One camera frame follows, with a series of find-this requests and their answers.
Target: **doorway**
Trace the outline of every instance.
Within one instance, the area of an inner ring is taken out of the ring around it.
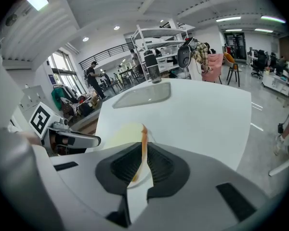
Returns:
[[[225,33],[224,35],[227,45],[231,48],[233,58],[246,60],[244,33]]]

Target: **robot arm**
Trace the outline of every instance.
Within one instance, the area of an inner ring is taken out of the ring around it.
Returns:
[[[68,148],[82,149],[96,147],[101,138],[72,131],[67,120],[56,114],[51,108],[40,102],[29,120],[29,125],[41,139],[44,148],[51,151],[51,135],[67,138],[67,144],[58,141],[56,144]]]

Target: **sneaker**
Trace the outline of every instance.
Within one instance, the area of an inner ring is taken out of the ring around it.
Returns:
[[[274,150],[274,154],[277,156],[280,150],[288,154],[288,147],[285,145],[285,139],[281,134],[276,137],[276,149]]]

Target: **gray device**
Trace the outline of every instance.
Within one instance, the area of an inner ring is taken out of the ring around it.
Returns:
[[[39,230],[238,230],[268,200],[216,159],[150,142],[154,186],[131,224],[126,188],[141,163],[141,148],[138,142],[49,158],[17,134],[0,131],[0,189]]]
[[[46,151],[51,154],[50,136],[62,136],[68,138],[68,144],[57,143],[57,145],[74,148],[92,148],[101,143],[98,136],[72,131],[68,126],[67,119],[56,114],[47,105],[40,102],[33,112],[29,125],[42,141]]]

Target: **ceiling light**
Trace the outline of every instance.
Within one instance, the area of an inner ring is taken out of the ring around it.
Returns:
[[[241,16],[223,18],[223,19],[218,19],[218,20],[216,20],[216,21],[217,21],[217,22],[220,22],[220,21],[231,21],[231,20],[239,20],[239,19],[241,19]]]
[[[226,32],[239,32],[242,31],[242,29],[227,29]]]
[[[282,19],[278,19],[278,18],[266,16],[266,15],[261,16],[261,19],[270,20],[270,21],[277,21],[277,22],[281,22],[281,23],[286,23],[286,21],[284,21]]]
[[[48,4],[47,0],[27,0],[37,11]]]
[[[260,28],[255,29],[255,31],[258,31],[258,32],[265,32],[265,33],[273,33],[272,30],[260,29]]]

